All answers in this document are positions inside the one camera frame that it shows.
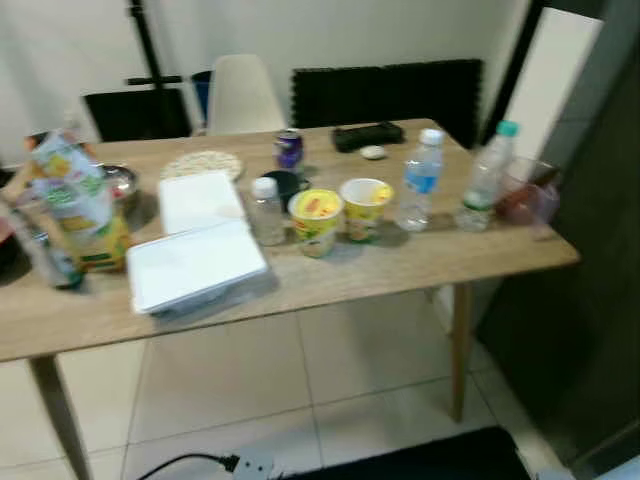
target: white panel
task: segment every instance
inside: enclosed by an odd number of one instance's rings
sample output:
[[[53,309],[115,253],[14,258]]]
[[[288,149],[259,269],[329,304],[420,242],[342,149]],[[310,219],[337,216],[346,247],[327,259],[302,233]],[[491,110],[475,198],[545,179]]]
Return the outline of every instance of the white panel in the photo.
[[[522,127],[518,156],[540,155],[601,25],[593,18],[543,10],[505,116]]]

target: yellow cup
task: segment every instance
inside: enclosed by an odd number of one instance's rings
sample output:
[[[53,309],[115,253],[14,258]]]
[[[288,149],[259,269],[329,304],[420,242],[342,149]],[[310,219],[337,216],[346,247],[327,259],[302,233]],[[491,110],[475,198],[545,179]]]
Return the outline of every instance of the yellow cup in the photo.
[[[289,200],[288,210],[302,253],[317,258],[331,251],[343,205],[336,192],[318,188],[297,193]]]
[[[374,178],[352,178],[340,187],[345,201],[347,233],[354,242],[370,242],[378,236],[384,207],[393,198],[393,188]]]

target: chair backrest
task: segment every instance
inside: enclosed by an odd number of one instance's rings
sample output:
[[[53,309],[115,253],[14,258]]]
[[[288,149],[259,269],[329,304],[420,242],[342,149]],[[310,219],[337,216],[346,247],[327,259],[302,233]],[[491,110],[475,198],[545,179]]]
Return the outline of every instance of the chair backrest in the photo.
[[[209,135],[268,132],[286,127],[264,63],[256,55],[226,55],[215,63],[209,95]]]

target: white small object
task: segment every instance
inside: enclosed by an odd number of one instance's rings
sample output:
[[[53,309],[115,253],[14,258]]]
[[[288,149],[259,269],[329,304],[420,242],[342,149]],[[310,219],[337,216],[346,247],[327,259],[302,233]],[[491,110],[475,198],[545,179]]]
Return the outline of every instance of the white small object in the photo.
[[[420,143],[423,145],[431,145],[437,147],[442,145],[444,140],[444,133],[442,130],[436,130],[434,128],[425,128],[420,132]]]
[[[220,171],[162,180],[158,200],[162,225],[169,235],[245,218],[233,183]]]
[[[136,313],[184,308],[267,270],[244,220],[171,235],[127,251]]]
[[[369,145],[368,147],[362,147],[360,149],[360,155],[367,160],[379,160],[386,157],[387,152],[379,145]]]
[[[278,195],[278,184],[273,178],[256,178],[251,185],[251,193],[255,198],[264,200]]]
[[[273,458],[268,455],[240,455],[233,480],[267,480],[273,471]]]

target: snack bag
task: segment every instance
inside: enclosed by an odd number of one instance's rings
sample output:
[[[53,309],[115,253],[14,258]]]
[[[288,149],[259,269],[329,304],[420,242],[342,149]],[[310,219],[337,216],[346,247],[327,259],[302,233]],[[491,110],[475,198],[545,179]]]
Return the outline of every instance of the snack bag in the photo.
[[[87,269],[121,270],[131,243],[129,230],[87,149],[59,130],[28,137],[26,143],[35,163],[32,187],[80,262]]]

